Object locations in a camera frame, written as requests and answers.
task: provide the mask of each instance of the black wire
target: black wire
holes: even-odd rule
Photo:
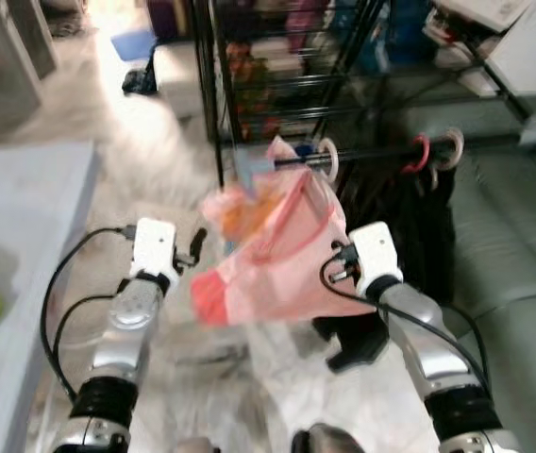
[[[453,307],[452,305],[443,305],[441,307],[454,311],[469,325],[469,328],[472,330],[474,337],[476,337],[477,350],[479,351],[479,356],[482,361],[482,373],[484,373],[484,378],[486,379],[486,382],[488,382],[488,384],[490,385],[491,377],[488,369],[488,355],[486,354],[486,344],[484,343],[482,335],[479,333],[479,327],[477,326],[476,321],[474,321],[474,319],[465,311],[458,309],[457,307]]]
[[[75,398],[77,397],[77,393],[75,392],[75,390],[73,389],[69,381],[67,380],[67,377],[64,376],[64,373],[62,372],[62,369],[60,368],[60,363],[54,357],[52,347],[50,346],[50,341],[48,340],[47,316],[48,316],[48,305],[50,302],[50,296],[52,295],[52,290],[54,289],[54,285],[56,284],[57,280],[60,277],[60,273],[64,270],[64,268],[67,266],[69,261],[75,256],[75,254],[81,249],[81,247],[83,247],[91,238],[101,233],[121,234],[121,232],[122,232],[121,228],[99,228],[95,231],[92,231],[86,234],[84,238],[81,241],[79,241],[79,243],[77,243],[77,245],[67,254],[67,256],[62,259],[56,271],[54,271],[54,274],[50,278],[50,282],[48,283],[48,288],[45,292],[45,296],[43,297],[42,314],[40,315],[40,337],[42,339],[43,353],[45,354],[45,357],[50,362],[50,366],[52,367],[52,370],[57,375],[60,385],[64,389],[65,393],[69,397],[69,400],[71,401],[72,404],[75,403]]]
[[[62,332],[64,331],[64,328],[67,325],[67,321],[69,321],[69,318],[74,313],[75,310],[77,310],[79,307],[81,307],[84,304],[87,304],[88,302],[93,302],[96,300],[107,300],[112,299],[115,296],[115,294],[96,294],[96,295],[90,295],[88,297],[84,297],[83,299],[78,300],[75,302],[69,309],[62,315],[62,318],[60,318],[59,326],[57,327],[57,335],[54,339],[54,346],[52,348],[52,353],[54,354],[55,359],[59,363],[60,368],[62,369],[62,366],[60,365],[60,340],[62,339]]]
[[[394,315],[396,315],[396,316],[398,316],[398,317],[400,317],[400,318],[402,318],[402,319],[404,319],[406,321],[409,321],[409,322],[415,324],[416,326],[424,328],[428,332],[431,332],[434,335],[436,335],[437,337],[439,337],[440,339],[444,340],[445,342],[450,344],[452,347],[454,347],[463,356],[463,358],[467,361],[467,363],[469,364],[470,368],[472,369],[474,375],[476,375],[476,378],[479,381],[480,385],[484,388],[484,391],[490,396],[490,386],[488,385],[488,381],[486,380],[486,377],[484,377],[484,374],[482,373],[482,370],[480,369],[479,364],[472,357],[472,355],[469,353],[469,351],[467,349],[465,349],[465,347],[463,347],[462,344],[459,344],[457,341],[451,339],[448,335],[446,335],[444,332],[442,332],[441,330],[437,329],[436,327],[431,326],[428,323],[424,323],[420,319],[415,318],[414,316],[406,313],[405,311],[395,309],[394,307],[390,307],[389,305],[378,304],[378,303],[376,303],[376,302],[374,302],[374,301],[372,301],[372,300],[370,300],[368,298],[365,298],[365,297],[359,297],[359,296],[357,296],[355,294],[345,293],[343,291],[338,290],[334,286],[330,285],[328,280],[327,280],[327,278],[325,277],[325,272],[327,270],[327,267],[332,262],[334,262],[335,260],[337,260],[335,257],[331,258],[321,266],[319,277],[321,279],[321,283],[323,284],[323,286],[325,286],[325,288],[327,288],[329,291],[331,291],[332,293],[334,293],[334,294],[336,294],[338,296],[345,297],[346,299],[350,299],[350,300],[355,300],[357,302],[361,302],[362,304],[366,304],[366,305],[370,305],[372,307],[375,307],[378,310],[382,310],[382,311],[386,311],[386,312],[388,312],[390,314],[394,314]]]

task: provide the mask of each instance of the gray table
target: gray table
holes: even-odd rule
[[[24,450],[45,360],[43,295],[65,250],[83,234],[97,168],[91,143],[0,149],[0,453]]]

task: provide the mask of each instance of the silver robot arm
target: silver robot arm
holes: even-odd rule
[[[350,234],[360,268],[357,294],[403,311],[450,339],[436,302],[403,283],[390,230],[371,224]],[[426,405],[440,439],[440,453],[521,453],[515,436],[502,425],[494,403],[467,359],[423,327],[379,311],[400,347],[414,387]]]
[[[127,452],[132,412],[145,377],[159,310],[176,289],[182,266],[198,263],[206,234],[200,230],[191,244],[191,255],[181,256],[176,253],[173,224],[150,219],[137,224],[130,279],[112,299],[90,371],[50,451]]]

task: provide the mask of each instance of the floor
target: floor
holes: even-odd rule
[[[104,166],[90,227],[150,215],[174,221],[178,243],[186,246],[203,225],[195,207],[217,186],[202,116],[197,112],[182,122],[169,100],[124,97],[120,87],[128,66],[109,36],[114,27],[139,24],[143,15],[127,8],[126,0],[90,0],[90,8],[99,29],[56,42],[59,70],[44,81],[42,109],[16,130],[0,133],[0,143],[94,140]],[[197,272],[215,264],[221,250],[219,239],[210,237]],[[66,303],[113,291],[128,254],[110,239],[88,247],[74,266]],[[131,453],[167,453],[192,435],[209,436],[225,453],[283,453],[298,428],[317,421],[349,430],[367,453],[437,451],[395,345],[373,366],[333,376],[325,357],[337,345],[322,342],[306,324],[196,324],[190,278],[161,313]],[[103,303],[82,309],[65,333],[65,368],[75,382],[105,312]],[[65,397],[46,373],[32,406],[26,452],[47,451],[67,412]]]

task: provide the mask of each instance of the green leather couch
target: green leather couch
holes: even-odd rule
[[[530,104],[536,108],[536,98]],[[520,129],[498,103],[411,110],[406,124],[413,133],[434,136],[448,126],[468,135]],[[477,320],[484,337],[504,425],[526,453],[536,453],[536,156],[509,148],[469,150],[452,204],[455,304]],[[477,352],[473,335],[455,321],[462,342]]]

